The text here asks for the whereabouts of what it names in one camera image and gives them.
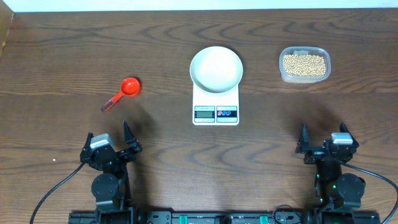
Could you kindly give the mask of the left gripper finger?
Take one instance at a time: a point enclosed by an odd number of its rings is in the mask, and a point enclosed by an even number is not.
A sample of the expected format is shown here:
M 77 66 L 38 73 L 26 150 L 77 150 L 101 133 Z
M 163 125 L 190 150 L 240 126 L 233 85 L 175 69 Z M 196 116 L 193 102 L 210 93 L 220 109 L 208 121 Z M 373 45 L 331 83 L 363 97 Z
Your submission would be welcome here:
M 91 143 L 91 139 L 93 138 L 93 133 L 88 133 L 85 144 L 83 146 L 83 149 L 81 151 L 82 156 L 86 155 L 87 153 L 90 152 L 91 147 L 90 147 L 90 143 Z
M 140 142 L 133 135 L 126 121 L 123 121 L 123 128 L 124 128 L 124 141 L 129 146 L 129 149 L 134 153 L 142 152 L 142 146 Z

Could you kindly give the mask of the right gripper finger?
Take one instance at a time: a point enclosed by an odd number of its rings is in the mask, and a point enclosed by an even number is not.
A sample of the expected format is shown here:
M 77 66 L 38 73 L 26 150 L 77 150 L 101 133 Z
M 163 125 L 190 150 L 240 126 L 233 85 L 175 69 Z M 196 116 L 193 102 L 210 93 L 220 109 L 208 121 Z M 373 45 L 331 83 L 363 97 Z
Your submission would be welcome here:
M 341 133 L 349 133 L 349 130 L 344 122 L 342 122 L 339 126 L 339 130 Z
M 300 137 L 298 139 L 297 147 L 295 152 L 305 154 L 309 148 L 309 138 L 307 126 L 302 123 L 300 128 Z

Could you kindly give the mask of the red plastic measuring scoop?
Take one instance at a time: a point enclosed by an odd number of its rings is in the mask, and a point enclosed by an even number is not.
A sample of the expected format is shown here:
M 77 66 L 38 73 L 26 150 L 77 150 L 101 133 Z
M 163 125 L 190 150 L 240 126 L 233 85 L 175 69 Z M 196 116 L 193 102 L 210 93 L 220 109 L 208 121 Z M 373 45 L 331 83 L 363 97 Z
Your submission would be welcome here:
M 105 112 L 114 106 L 123 96 L 135 97 L 141 92 L 141 83 L 137 78 L 126 78 L 122 81 L 120 91 L 108 100 L 102 107 L 101 111 Z

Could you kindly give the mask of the white digital kitchen scale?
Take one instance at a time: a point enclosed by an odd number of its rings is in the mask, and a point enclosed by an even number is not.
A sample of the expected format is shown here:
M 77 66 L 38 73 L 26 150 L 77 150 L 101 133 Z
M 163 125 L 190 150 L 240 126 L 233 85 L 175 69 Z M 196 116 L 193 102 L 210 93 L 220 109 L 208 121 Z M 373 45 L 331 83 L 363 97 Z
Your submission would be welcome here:
M 193 85 L 192 123 L 196 126 L 237 126 L 239 88 L 224 93 L 209 93 Z

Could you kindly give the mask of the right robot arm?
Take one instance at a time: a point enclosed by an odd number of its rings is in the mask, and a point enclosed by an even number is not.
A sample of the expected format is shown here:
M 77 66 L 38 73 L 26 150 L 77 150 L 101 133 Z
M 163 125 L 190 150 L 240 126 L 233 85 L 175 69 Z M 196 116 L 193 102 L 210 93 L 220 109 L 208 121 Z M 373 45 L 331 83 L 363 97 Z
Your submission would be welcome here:
M 351 173 L 342 173 L 341 166 L 353 158 L 359 143 L 345 123 L 332 133 L 322 146 L 311 146 L 308 129 L 301 125 L 296 151 L 304 155 L 305 164 L 316 165 L 315 196 L 320 204 L 301 218 L 303 223 L 354 223 L 354 211 L 361 207 L 366 183 Z

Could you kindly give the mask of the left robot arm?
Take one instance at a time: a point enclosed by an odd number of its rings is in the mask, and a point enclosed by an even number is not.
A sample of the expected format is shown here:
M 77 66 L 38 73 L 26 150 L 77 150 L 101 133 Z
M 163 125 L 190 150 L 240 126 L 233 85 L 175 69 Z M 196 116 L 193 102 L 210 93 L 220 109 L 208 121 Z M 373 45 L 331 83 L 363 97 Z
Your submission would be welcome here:
M 142 146 L 126 121 L 123 122 L 124 141 L 128 148 L 116 152 L 108 134 L 89 133 L 80 153 L 80 161 L 101 171 L 91 185 L 96 199 L 92 223 L 144 223 L 145 214 L 132 205 L 127 163 L 136 160 Z

